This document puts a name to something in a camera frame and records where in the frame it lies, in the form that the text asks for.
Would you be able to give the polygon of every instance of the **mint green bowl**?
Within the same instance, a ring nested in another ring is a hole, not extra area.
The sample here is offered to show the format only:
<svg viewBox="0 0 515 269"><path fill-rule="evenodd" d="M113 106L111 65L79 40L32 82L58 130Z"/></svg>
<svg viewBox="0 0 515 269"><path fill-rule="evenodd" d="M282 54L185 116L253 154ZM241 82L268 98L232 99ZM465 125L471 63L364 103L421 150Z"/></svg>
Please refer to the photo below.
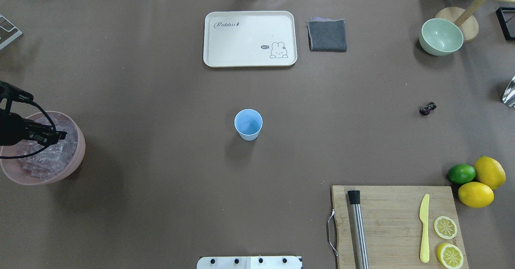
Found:
<svg viewBox="0 0 515 269"><path fill-rule="evenodd" d="M447 56L461 48L463 34L451 21L433 18L422 26L419 42L422 48L433 56Z"/></svg>

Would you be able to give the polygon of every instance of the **pink bowl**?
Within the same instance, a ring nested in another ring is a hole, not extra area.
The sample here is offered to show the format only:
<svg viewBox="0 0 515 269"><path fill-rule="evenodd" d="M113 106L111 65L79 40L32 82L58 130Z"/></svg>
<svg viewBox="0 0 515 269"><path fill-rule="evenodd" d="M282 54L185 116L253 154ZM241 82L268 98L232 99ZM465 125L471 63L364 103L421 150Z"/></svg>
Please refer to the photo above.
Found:
<svg viewBox="0 0 515 269"><path fill-rule="evenodd" d="M2 170L4 171L5 175L16 183L24 185L39 185L60 181L61 179L72 174L72 172L74 172L79 167L80 163L82 162L82 159L84 158L84 153L86 151L86 143L84 140L84 135L82 134L82 131L79 129L79 126L77 126L77 124L72 120L72 118L68 117L68 115L66 114L56 111L46 112L48 113L48 115L57 118L57 120L61 118L67 118L74 124L75 128L77 128L77 149L75 150L75 153L73 154L70 163L68 163L68 165L66 165L66 167L61 172L59 172L59 174L46 181L41 180L38 177L31 176L31 172L28 170L24 170L22 168L22 163L18 159L0 159L0 166L2 167ZM43 116L43 113L35 113L31 116L28 116L27 119L35 121L41 116ZM17 155L16 145L3 146L0 149L0 155Z"/></svg>

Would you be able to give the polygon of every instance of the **wooden round base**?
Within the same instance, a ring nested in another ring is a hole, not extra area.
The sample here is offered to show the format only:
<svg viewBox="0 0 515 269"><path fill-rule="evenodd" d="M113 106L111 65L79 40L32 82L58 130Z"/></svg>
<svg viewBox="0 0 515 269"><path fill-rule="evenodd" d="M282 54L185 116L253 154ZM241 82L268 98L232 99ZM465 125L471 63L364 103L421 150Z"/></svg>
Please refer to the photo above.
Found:
<svg viewBox="0 0 515 269"><path fill-rule="evenodd" d="M459 7L447 7L443 10L440 10L436 14L436 18L443 18L447 19L451 22L456 21L458 17L464 12L465 10L463 8ZM471 15L460 27L459 29L463 33L463 42L469 43L473 39L478 36L478 33L480 32L480 26L478 24L478 20Z"/></svg>

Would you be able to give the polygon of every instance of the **yellow knife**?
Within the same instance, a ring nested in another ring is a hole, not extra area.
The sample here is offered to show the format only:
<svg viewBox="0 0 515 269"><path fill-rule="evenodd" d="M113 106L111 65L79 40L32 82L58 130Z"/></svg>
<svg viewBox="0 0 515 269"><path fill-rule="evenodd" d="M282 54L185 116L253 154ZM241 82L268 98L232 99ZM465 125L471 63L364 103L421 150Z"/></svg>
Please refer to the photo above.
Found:
<svg viewBox="0 0 515 269"><path fill-rule="evenodd" d="M419 212L420 221L422 221L422 242L420 244L420 261L429 262L429 232L427 231L427 223L429 218L429 195L425 194L420 204Z"/></svg>

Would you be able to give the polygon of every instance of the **bowl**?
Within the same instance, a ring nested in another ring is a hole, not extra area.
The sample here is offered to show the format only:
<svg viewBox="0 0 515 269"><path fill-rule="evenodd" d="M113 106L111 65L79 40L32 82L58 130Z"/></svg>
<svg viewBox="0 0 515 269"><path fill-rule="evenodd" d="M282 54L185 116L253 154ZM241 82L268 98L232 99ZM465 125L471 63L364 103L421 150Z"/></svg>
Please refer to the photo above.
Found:
<svg viewBox="0 0 515 269"><path fill-rule="evenodd" d="M461 48L463 34L451 21L433 18L422 26L419 42L422 48L433 56L447 56Z"/></svg>
<svg viewBox="0 0 515 269"><path fill-rule="evenodd" d="M69 176L74 172L78 167L79 164L82 162L82 159L84 158L84 153L86 150L86 144L84 140L84 135L82 134L82 131L79 129L77 124L68 117L68 115L56 112L56 111L47 111L49 116L53 116L59 119L67 119L70 122L72 122L73 126L77 129L77 149L75 149L75 152L70 160L70 162L59 172L57 175L53 176L52 178L48 180L42 180L39 177L33 177L31 176L31 172L29 170L25 170L22 168L22 162L19 159L0 159L0 166L2 167L2 170L4 171L4 174L11 179L11 181L14 181L19 184L24 185L39 185L39 184L49 184L54 183L57 181L60 181L64 179L65 177ZM31 116L28 116L27 119L31 120L37 120L40 117L43 116L43 113L36 113ZM20 143L13 146L3 146L0 149L0 155L18 155L17 147Z"/></svg>

